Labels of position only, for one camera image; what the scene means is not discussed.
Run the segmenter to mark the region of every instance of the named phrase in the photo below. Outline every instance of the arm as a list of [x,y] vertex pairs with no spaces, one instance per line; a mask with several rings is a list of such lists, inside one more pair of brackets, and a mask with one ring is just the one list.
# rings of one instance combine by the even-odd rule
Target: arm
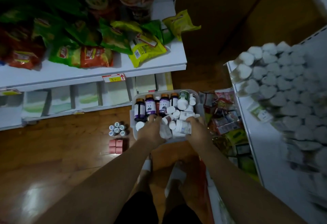
[[287,205],[235,167],[212,143],[203,119],[188,118],[188,141],[199,154],[236,223],[305,223]]
[[73,188],[36,223],[114,223],[146,157],[165,141],[159,135],[160,122],[151,116],[130,149]]

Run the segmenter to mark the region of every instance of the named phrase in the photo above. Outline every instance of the plastic bin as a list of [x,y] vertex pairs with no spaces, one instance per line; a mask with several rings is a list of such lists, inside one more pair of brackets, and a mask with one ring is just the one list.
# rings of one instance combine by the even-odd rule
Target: plastic bin
[[[136,103],[136,99],[137,98],[143,98],[145,99],[145,96],[148,95],[148,94],[152,94],[153,97],[160,97],[161,94],[172,94],[173,92],[177,92],[178,94],[181,92],[181,91],[188,91],[190,94],[194,94],[194,97],[196,98],[197,100],[197,104],[194,106],[194,112],[196,114],[199,114],[200,116],[202,116],[204,118],[204,108],[203,108],[203,104],[200,103],[200,97],[199,95],[197,94],[197,92],[195,92],[194,90],[190,90],[190,89],[182,89],[182,90],[172,90],[172,91],[160,91],[160,92],[147,92],[147,93],[142,93],[142,94],[138,94],[136,95],[134,98],[133,98],[133,104],[132,104],[132,110],[129,112],[129,117],[130,117],[130,126],[131,128],[133,128],[133,135],[134,135],[134,138],[137,140],[137,131],[136,131],[136,122],[134,120],[134,106],[135,106],[135,103]],[[181,138],[172,138],[172,139],[168,139],[166,141],[166,143],[172,143],[172,142],[178,142],[178,141],[185,141],[185,137],[181,137]]]

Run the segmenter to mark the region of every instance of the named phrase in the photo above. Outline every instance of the person's right arm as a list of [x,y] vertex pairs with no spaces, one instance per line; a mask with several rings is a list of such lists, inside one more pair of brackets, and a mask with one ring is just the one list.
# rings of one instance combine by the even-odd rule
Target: person's right arm
[[306,223],[287,205],[232,164],[212,143],[203,119],[188,118],[190,142],[209,170],[219,195],[236,223]]

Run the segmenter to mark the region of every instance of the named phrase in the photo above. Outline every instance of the yellow snack package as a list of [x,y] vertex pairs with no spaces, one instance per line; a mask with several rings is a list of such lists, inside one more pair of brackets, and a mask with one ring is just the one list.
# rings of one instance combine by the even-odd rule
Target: yellow snack package
[[139,33],[129,44],[133,54],[128,55],[128,57],[134,67],[139,67],[141,62],[167,52],[158,38],[150,34],[143,35]]
[[194,26],[192,24],[187,10],[179,12],[176,16],[167,17],[163,19],[162,22],[168,27],[168,29],[179,41],[182,40],[182,32],[201,29],[201,25]]
[[113,21],[110,23],[110,25],[124,31],[134,31],[136,33],[144,34],[140,25],[135,21]]

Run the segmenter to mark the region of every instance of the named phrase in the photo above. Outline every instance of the black shorts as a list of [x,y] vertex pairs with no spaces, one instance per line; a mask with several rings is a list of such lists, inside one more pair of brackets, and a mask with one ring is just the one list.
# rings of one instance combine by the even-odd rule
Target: black shorts
[[[157,210],[152,197],[144,192],[135,193],[120,211],[115,224],[142,223],[157,224],[159,222]],[[195,212],[186,204],[172,209],[162,220],[165,223],[196,223],[202,224]]]

